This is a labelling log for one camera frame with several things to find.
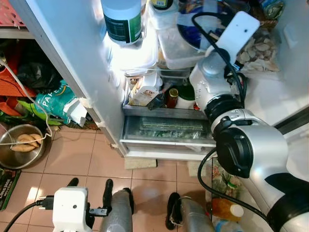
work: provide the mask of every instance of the pink basket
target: pink basket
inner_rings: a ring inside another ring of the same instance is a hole
[[[0,27],[25,27],[9,0],[0,0]]]

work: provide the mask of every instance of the orange bottle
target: orange bottle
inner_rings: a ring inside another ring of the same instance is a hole
[[[213,198],[212,215],[229,221],[240,221],[243,208],[224,198]]]

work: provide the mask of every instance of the crisper drawer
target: crisper drawer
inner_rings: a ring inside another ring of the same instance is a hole
[[[129,150],[140,147],[204,153],[215,147],[207,121],[174,118],[127,116],[120,141]]]

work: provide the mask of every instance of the tiled floor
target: tiled floor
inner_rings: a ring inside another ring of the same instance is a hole
[[[92,207],[101,206],[108,178],[113,179],[114,192],[131,188],[135,200],[134,232],[168,231],[164,224],[166,207],[174,191],[205,205],[205,191],[197,178],[189,177],[184,161],[159,160],[157,168],[125,170],[124,159],[110,149],[102,133],[93,130],[58,131],[48,149],[50,152],[40,162],[23,170],[7,208],[0,212],[0,231],[24,206],[41,196],[54,194],[73,177],[79,178],[79,186],[88,187]],[[101,221],[96,218],[95,231]],[[51,232],[52,226],[52,211],[32,208],[10,231]]]

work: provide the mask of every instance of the metal bowl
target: metal bowl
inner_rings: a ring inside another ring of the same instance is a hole
[[[28,124],[18,125],[9,129],[8,132],[13,142],[16,142],[17,137],[21,134],[39,134],[43,137],[37,127]],[[11,143],[8,132],[2,135],[0,144]],[[10,147],[10,145],[0,145],[0,165],[9,169],[21,169],[31,165],[42,156],[46,148],[46,142],[42,140],[40,147],[30,152],[16,152],[12,151]]]

